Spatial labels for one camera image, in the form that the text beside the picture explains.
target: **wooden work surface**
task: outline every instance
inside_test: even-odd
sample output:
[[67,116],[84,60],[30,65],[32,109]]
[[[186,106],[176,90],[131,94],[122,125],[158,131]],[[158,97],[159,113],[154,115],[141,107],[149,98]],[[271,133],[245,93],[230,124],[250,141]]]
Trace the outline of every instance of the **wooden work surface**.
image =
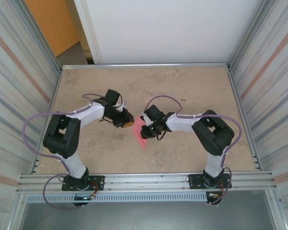
[[[73,111],[88,104],[81,98],[83,94],[104,95],[107,89],[122,94],[134,117],[141,114],[151,98],[165,94],[181,102],[181,114],[199,114],[212,109],[241,123],[225,68],[68,69],[63,72],[53,110]],[[165,114],[179,108],[166,98],[158,98],[154,104]],[[238,128],[226,122],[236,138]],[[81,130],[78,152],[90,173],[200,172],[207,161],[207,152],[195,134],[167,133],[161,141],[149,139],[143,150],[131,127],[115,128],[98,121]],[[225,166],[235,171],[255,169],[244,133],[229,151]],[[40,159],[37,173],[64,172],[60,162]]]

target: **orange door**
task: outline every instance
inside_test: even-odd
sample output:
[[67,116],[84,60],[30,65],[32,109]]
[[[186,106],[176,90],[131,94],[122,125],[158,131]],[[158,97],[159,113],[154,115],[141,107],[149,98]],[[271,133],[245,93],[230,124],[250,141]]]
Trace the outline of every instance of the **orange door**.
[[25,0],[55,56],[79,42],[65,0]]

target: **gray floor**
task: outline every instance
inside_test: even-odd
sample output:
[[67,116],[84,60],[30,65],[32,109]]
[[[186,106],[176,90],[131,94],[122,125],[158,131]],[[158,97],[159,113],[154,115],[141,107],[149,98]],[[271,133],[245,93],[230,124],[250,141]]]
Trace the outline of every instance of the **gray floor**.
[[76,43],[59,56],[57,59],[60,65],[87,65],[87,61],[80,42]]
[[205,202],[129,202],[62,211],[27,204],[20,229],[274,230],[271,216],[264,191],[229,191],[218,207]]

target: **pink cloth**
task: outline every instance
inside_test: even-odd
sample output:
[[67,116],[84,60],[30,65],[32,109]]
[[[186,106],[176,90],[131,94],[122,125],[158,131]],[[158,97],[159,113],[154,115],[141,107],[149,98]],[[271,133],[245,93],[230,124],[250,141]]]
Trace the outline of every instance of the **pink cloth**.
[[142,119],[139,116],[137,116],[136,120],[135,120],[135,123],[134,123],[134,125],[132,127],[132,131],[133,131],[135,137],[140,142],[140,145],[142,146],[142,148],[145,149],[147,140],[143,139],[141,137],[142,126],[145,126],[145,122],[142,121]]

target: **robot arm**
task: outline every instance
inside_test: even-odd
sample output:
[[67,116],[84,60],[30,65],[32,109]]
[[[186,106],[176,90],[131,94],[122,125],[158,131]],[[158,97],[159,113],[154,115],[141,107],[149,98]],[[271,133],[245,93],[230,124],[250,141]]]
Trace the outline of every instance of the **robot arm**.
[[72,187],[85,189],[88,186],[88,169],[77,153],[80,129],[94,120],[108,118],[115,127],[128,127],[133,124],[133,116],[124,107],[117,104],[120,94],[108,90],[105,97],[94,99],[89,105],[67,115],[53,115],[43,145],[56,154],[69,168],[69,181]]
[[215,187],[224,172],[223,158],[226,148],[234,137],[233,130],[219,117],[198,118],[200,115],[215,115],[212,110],[199,115],[164,114],[155,105],[142,113],[146,125],[142,126],[143,139],[159,137],[162,132],[194,132],[208,152],[204,180],[207,187]]

